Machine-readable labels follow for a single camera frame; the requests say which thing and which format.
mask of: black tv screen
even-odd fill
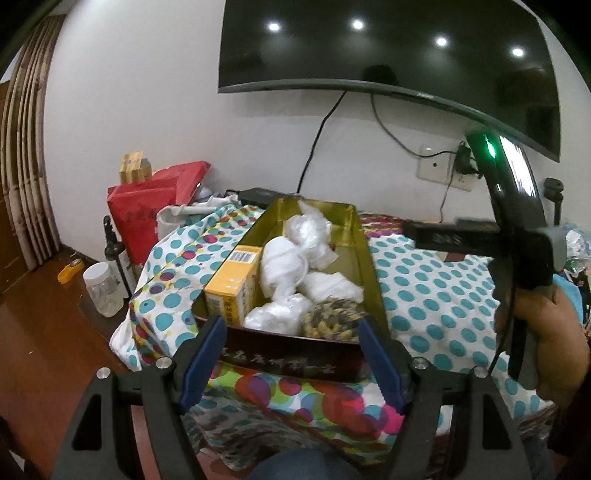
[[[560,155],[546,41],[513,0],[226,0],[218,91],[298,88],[429,103]]]

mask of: red bag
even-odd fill
[[[205,161],[174,165],[151,180],[109,188],[107,204],[133,264],[143,265],[158,242],[158,212],[190,203],[209,167]]]

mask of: colorful tablecloth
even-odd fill
[[[130,368],[174,355],[197,334],[192,302],[261,213],[252,206],[223,207],[201,221],[188,220],[152,250],[130,314],[111,340]],[[392,336],[441,369],[488,365],[497,307],[488,259],[468,256],[448,264],[415,249],[400,235],[398,220],[363,215],[362,222]],[[203,436],[232,469],[294,447],[330,445],[361,465],[384,460],[403,417],[384,403],[372,378],[356,384],[307,381],[224,362],[243,354],[224,351],[200,404],[184,416],[194,446]],[[502,356],[494,380],[518,421],[549,406],[510,379],[506,368]],[[448,431],[450,415],[451,407],[441,409],[439,435]]]

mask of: blue jeans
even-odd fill
[[[527,439],[525,454],[532,480],[553,480],[554,464],[544,442]],[[359,472],[334,453],[286,450],[259,463],[246,480],[362,480]]]

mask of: wooden floor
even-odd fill
[[[46,478],[92,375],[105,366],[126,371],[78,309],[81,275],[58,283],[66,263],[59,254],[0,296],[0,415]],[[134,407],[134,426],[146,479],[157,480],[140,407]],[[200,453],[199,460],[209,479],[233,478],[215,455]]]

